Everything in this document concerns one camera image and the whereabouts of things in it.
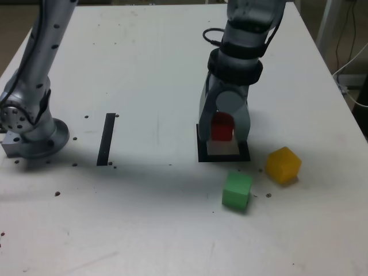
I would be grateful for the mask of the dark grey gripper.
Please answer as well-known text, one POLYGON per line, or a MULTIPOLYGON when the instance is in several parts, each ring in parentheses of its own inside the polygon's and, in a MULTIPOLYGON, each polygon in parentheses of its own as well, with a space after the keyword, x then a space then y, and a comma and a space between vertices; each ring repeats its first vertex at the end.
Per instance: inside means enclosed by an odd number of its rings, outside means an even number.
POLYGON ((201 141, 209 140, 212 118, 217 109, 233 118, 237 142, 247 141, 251 126, 246 103, 248 91, 248 85, 228 83, 208 72, 200 97, 198 137, 201 141))

